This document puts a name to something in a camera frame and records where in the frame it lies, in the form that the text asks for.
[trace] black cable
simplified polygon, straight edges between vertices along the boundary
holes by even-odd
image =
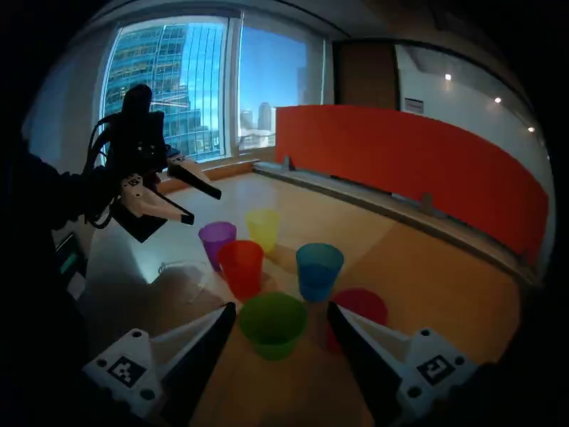
[[[97,133],[97,129],[100,125],[105,123],[111,123],[113,119],[118,116],[118,113],[108,115],[97,122],[97,124],[93,127],[93,131],[91,132],[91,137],[89,138],[89,146],[87,150],[87,159],[85,160],[85,166],[83,167],[83,174],[89,174],[95,167],[95,162],[97,160],[97,156],[99,154],[103,154],[105,157],[107,156],[105,153],[102,153],[102,148],[105,144],[109,141],[110,131],[108,128],[105,128],[100,135],[95,140],[95,144],[93,145],[93,139],[95,138],[95,134]],[[117,201],[117,197],[115,196],[111,203]],[[102,230],[106,226],[109,225],[109,222],[112,219],[112,215],[109,212],[107,214],[107,218],[102,223],[97,223],[97,220],[101,217],[101,215],[94,215],[89,209],[85,212],[85,223],[89,222],[93,227],[97,230]]]

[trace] orange partition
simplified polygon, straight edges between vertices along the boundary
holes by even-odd
[[[548,196],[521,164],[466,130],[352,105],[277,108],[277,161],[420,200],[535,263]]]

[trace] sky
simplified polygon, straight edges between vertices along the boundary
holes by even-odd
[[[243,27],[240,62],[240,110],[252,110],[257,122],[259,105],[297,105],[298,70],[307,66],[304,43],[275,33]]]

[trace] wooden table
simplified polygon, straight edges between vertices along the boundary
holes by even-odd
[[[364,287],[385,301],[388,326],[412,334],[432,327],[475,362],[495,361],[519,321],[516,283],[473,255],[354,205],[282,181],[246,174],[217,181],[216,201],[193,189],[169,196],[196,215],[194,227],[168,222],[140,244],[116,223],[97,232],[80,299],[92,353],[133,327],[160,334],[234,300],[211,272],[197,233],[230,221],[247,238],[245,215],[277,209],[280,235],[263,266],[263,290],[300,300],[295,251],[305,243],[335,245],[346,263],[334,292]],[[191,267],[162,263],[189,260]],[[343,356],[324,348],[326,304],[308,304],[309,326],[287,359],[259,358],[235,325],[192,426],[372,426]]]

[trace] yellow cup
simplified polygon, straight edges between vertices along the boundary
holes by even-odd
[[[255,209],[245,217],[251,240],[259,243],[265,253],[269,253],[277,244],[279,214],[272,209]]]

